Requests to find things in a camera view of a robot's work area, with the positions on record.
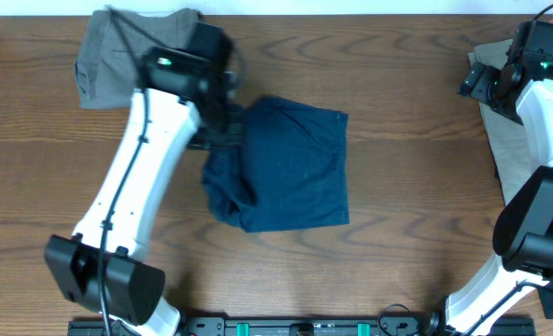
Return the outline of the navy blue shorts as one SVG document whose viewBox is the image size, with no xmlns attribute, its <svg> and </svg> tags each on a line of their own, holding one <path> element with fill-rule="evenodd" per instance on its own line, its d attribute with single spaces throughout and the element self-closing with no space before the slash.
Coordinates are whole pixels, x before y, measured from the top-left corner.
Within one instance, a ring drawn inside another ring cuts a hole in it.
<svg viewBox="0 0 553 336">
<path fill-rule="evenodd" d="M 246 232 L 349 222 L 344 112 L 263 96 L 245 143 L 211 150 L 202 184 L 215 218 Z"/>
</svg>

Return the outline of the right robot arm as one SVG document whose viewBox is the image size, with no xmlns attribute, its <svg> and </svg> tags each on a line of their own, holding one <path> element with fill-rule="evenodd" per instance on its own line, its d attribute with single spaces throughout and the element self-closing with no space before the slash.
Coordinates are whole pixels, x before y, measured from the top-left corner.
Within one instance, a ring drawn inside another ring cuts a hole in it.
<svg viewBox="0 0 553 336">
<path fill-rule="evenodd" d="M 553 23 L 521 23 L 502 68 L 476 62 L 459 88 L 525 130 L 532 175 L 496 220 L 493 253 L 432 313 L 426 335 L 489 335 L 533 290 L 553 283 Z"/>
</svg>

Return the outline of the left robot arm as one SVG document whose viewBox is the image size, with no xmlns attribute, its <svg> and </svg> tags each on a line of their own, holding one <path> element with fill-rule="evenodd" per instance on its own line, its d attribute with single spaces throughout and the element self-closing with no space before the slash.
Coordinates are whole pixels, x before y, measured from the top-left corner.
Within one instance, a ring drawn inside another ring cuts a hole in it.
<svg viewBox="0 0 553 336">
<path fill-rule="evenodd" d="M 129 118 L 106 178 L 71 236 L 51 236 L 44 251 L 64 297 L 100 314 L 71 321 L 69 334 L 179 334 L 165 274 L 146 263 L 150 239 L 183 152 L 243 141 L 243 115 L 229 107 L 233 53 L 222 29 L 197 23 L 183 49 L 155 43 L 135 60 Z"/>
</svg>

